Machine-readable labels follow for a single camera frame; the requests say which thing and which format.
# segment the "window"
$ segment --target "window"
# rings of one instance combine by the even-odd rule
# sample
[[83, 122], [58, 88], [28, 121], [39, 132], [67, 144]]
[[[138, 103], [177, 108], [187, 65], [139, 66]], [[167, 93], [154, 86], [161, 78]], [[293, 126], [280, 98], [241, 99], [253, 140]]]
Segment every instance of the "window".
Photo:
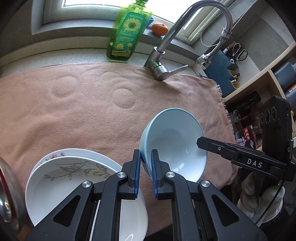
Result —
[[[162, 22], [170, 28], [186, 9], [199, 0], [148, 0], [146, 7], [153, 12], [156, 22]], [[220, 0], [228, 5], [233, 0]], [[43, 23], [66, 19], [95, 18], [115, 20], [120, 6], [131, 0], [45, 0]], [[201, 30], [220, 13], [217, 8], [204, 7], [183, 26], [177, 38], [193, 44]]]

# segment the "cable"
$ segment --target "cable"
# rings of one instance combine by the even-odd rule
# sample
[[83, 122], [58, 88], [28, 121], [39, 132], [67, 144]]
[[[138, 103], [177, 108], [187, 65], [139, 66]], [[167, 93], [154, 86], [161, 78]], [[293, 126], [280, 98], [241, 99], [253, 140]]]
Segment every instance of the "cable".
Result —
[[267, 208], [265, 209], [265, 211], [262, 213], [262, 215], [260, 216], [260, 218], [256, 221], [255, 224], [259, 223], [260, 220], [263, 218], [263, 216], [266, 214], [266, 212], [268, 211], [268, 209], [270, 208], [270, 206], [272, 205], [272, 203], [274, 202], [274, 200], [276, 199], [277, 195], [279, 194], [281, 188], [283, 187], [285, 180], [283, 179], [281, 182], [281, 185], [279, 186], [279, 189], [277, 190], [276, 194], [274, 195], [273, 199], [271, 200], [270, 204], [267, 206]]
[[[230, 8], [233, 4], [235, 4], [236, 2], [237, 2], [238, 0], [236, 0], [236, 1], [234, 1], [228, 8]], [[240, 17], [239, 17], [239, 19], [237, 20], [237, 22], [234, 24], [234, 26], [232, 27], [232, 29], [231, 29], [231, 31], [233, 30], [233, 28], [238, 24], [238, 22], [241, 20], [241, 18], [245, 15], [245, 13], [247, 12], [247, 11], [245, 11]], [[222, 12], [217, 16], [217, 17], [215, 17], [210, 23], [209, 23], [209, 25], [208, 25], [208, 27], [211, 25], [211, 23], [212, 22], [214, 22], [220, 15], [222, 14]], [[214, 46], [216, 46], [216, 45], [218, 45], [219, 43], [217, 43], [217, 44], [214, 44], [214, 45], [205, 45], [203, 42], [202, 42], [202, 34], [203, 34], [203, 32], [208, 28], [208, 27], [206, 27], [202, 32], [201, 32], [201, 34], [200, 34], [200, 41], [201, 41], [201, 43], [205, 46], [205, 47], [214, 47]]]

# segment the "stacked plates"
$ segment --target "stacked plates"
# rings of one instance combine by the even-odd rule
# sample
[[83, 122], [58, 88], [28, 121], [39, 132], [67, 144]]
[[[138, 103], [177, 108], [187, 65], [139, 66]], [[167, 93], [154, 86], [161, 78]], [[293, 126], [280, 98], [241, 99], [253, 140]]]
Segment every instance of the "stacked plates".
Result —
[[[25, 202], [33, 225], [36, 226], [83, 181], [104, 181], [121, 168], [110, 158], [85, 149], [69, 148], [46, 155], [34, 166], [26, 186]], [[145, 201], [139, 190], [136, 200], [122, 200], [119, 240], [143, 241], [147, 227]]]

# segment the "gloved hand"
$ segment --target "gloved hand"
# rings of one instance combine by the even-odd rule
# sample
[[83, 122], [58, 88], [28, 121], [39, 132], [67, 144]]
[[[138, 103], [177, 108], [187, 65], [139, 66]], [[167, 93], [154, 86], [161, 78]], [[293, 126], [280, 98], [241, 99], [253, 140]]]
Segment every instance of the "gloved hand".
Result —
[[[254, 223], [265, 211], [265, 209], [273, 199], [274, 195], [276, 194], [277, 190], [279, 189], [278, 185], [267, 188], [258, 200], [258, 198], [254, 196], [255, 183], [256, 181], [254, 173], [252, 172], [242, 182], [242, 193], [237, 203], [237, 207]], [[260, 227], [262, 223], [266, 223], [274, 219], [279, 214], [283, 205], [284, 195], [285, 188], [282, 187], [273, 204], [270, 206], [270, 208], [268, 209], [264, 217], [261, 219], [261, 221], [257, 224], [258, 227]]]

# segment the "faucet handle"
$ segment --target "faucet handle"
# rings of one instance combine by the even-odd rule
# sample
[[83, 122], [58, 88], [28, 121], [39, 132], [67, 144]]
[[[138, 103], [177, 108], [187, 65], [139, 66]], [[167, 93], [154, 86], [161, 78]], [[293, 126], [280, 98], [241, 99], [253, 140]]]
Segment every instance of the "faucet handle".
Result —
[[155, 67], [153, 69], [153, 72], [154, 72], [154, 75], [156, 76], [156, 80], [164, 81], [167, 78], [169, 78], [170, 76], [180, 73], [186, 69], [188, 69], [188, 65], [184, 65], [184, 66], [177, 68], [175, 70], [168, 71], [167, 68], [161, 64], [161, 65], [158, 65], [157, 67]]

